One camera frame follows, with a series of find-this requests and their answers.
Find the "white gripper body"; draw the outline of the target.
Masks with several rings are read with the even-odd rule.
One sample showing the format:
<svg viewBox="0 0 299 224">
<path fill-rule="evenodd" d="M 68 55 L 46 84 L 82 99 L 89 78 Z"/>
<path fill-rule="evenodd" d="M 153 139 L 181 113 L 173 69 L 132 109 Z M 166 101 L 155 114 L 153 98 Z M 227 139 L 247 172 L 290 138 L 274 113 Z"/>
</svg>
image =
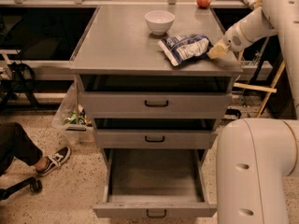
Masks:
<svg viewBox="0 0 299 224">
<path fill-rule="evenodd" d="M 249 41 L 240 22 L 235 23 L 224 34 L 222 41 L 225 48 L 231 51 L 241 51 L 252 45 Z"/>
</svg>

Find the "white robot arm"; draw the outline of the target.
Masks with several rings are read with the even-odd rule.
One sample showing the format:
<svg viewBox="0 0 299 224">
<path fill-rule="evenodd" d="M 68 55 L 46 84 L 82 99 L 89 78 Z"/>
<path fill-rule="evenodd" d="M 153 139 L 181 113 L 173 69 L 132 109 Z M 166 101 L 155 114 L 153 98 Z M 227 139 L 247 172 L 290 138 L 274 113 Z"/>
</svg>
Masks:
<svg viewBox="0 0 299 224">
<path fill-rule="evenodd" d="M 277 35 L 299 105 L 299 0 L 262 0 L 208 52 L 211 59 Z M 299 172 L 298 119 L 239 119 L 218 138 L 218 224 L 289 224 L 283 178 Z"/>
</svg>

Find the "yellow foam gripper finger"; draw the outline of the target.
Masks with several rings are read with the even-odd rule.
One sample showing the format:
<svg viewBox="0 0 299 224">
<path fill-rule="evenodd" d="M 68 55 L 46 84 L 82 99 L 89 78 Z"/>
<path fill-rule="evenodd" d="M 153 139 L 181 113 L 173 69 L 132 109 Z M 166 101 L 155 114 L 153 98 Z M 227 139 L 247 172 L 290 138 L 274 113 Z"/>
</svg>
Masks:
<svg viewBox="0 0 299 224">
<path fill-rule="evenodd" d="M 225 57 L 230 51 L 230 44 L 224 40 L 217 42 L 207 53 L 207 56 L 213 60 Z"/>
</svg>

